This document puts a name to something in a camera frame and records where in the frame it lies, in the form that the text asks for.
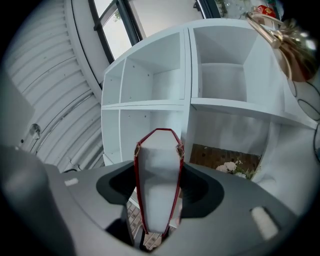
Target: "window frame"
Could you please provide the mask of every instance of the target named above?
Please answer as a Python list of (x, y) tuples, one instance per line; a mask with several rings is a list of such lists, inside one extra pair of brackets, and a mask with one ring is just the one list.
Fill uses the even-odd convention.
[[(99, 39), (102, 44), (102, 48), (106, 55), (106, 58), (111, 64), (115, 61), (110, 46), (108, 44), (106, 35), (104, 33), (103, 27), (110, 19), (110, 17), (115, 13), (116, 10), (119, 11), (124, 28), (128, 35), (131, 46), (134, 46), (138, 42), (142, 41), (144, 38), (138, 27), (138, 23), (135, 19), (134, 13), (131, 9), (130, 0), (113, 0), (107, 8), (104, 10), (102, 15), (99, 17), (96, 4), (94, 0), (88, 0), (90, 11), (92, 14), (94, 27), (93, 29), (97, 32)], [(220, 18), (219, 10), (215, 0), (194, 0), (198, 3), (201, 9), (201, 15), (204, 19)]]

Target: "window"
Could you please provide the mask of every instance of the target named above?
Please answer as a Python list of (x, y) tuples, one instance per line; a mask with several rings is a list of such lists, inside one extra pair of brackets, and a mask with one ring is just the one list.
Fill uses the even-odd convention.
[(101, 17), (111, 2), (112, 0), (94, 0), (96, 12), (98, 13), (99, 17)]
[(195, 0), (129, 1), (143, 38), (173, 26), (203, 19), (195, 3)]
[(161, 30), (203, 18), (220, 18), (215, 0), (88, 1), (94, 30), (110, 64)]
[(118, 10), (104, 24), (103, 32), (114, 59), (117, 59), (131, 47), (125, 25)]

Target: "white wall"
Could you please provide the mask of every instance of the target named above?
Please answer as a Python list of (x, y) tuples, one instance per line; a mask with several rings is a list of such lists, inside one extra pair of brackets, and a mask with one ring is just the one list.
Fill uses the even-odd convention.
[(202, 15), (193, 8), (195, 0), (132, 0), (131, 8), (142, 36), (150, 35), (161, 30), (181, 25), (186, 22), (201, 20)]
[[(99, 152), (95, 148), (102, 140), (101, 105), (89, 86), (86, 74), (91, 70), (80, 64), (84, 59), (80, 61), (72, 43), (76, 38), (71, 34), (77, 32), (70, 26), (74, 22), (72, 12), (67, 11), (70, 1), (43, 1), (14, 36), (3, 60), (12, 84), (34, 108), (29, 122), (16, 124), (23, 126), (19, 140), (24, 142), (19, 146), (61, 172), (80, 150), (83, 154), (74, 164), (88, 163), (87, 167), (103, 153), (102, 147)], [(13, 117), (20, 114), (16, 108), (10, 111)], [(42, 130), (37, 141), (29, 135), (33, 123)], [(85, 144), (97, 130), (99, 141)]]

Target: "white shelf unit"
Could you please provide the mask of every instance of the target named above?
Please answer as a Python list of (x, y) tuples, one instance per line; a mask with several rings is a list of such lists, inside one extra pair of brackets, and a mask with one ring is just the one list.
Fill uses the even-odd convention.
[(109, 69), (103, 80), (102, 105), (112, 105), (120, 102), (120, 89), (125, 60)]
[(184, 99), (184, 45), (181, 31), (130, 54), (125, 60), (120, 103)]
[(155, 128), (177, 133), (185, 162), (193, 144), (262, 155), (252, 180), (274, 179), (269, 192), (297, 214), (308, 193), (295, 186), (310, 184), (311, 192), (320, 175), (311, 143), (317, 124), (291, 95), (273, 50), (244, 20), (194, 21), (133, 46), (106, 70), (101, 124), (107, 164), (132, 160), (136, 143)]

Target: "white fabric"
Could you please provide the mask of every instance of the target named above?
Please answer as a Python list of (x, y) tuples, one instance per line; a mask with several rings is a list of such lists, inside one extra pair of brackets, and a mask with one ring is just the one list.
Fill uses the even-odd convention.
[(170, 221), (180, 170), (177, 145), (170, 130), (156, 130), (138, 153), (140, 193), (149, 232), (164, 233)]

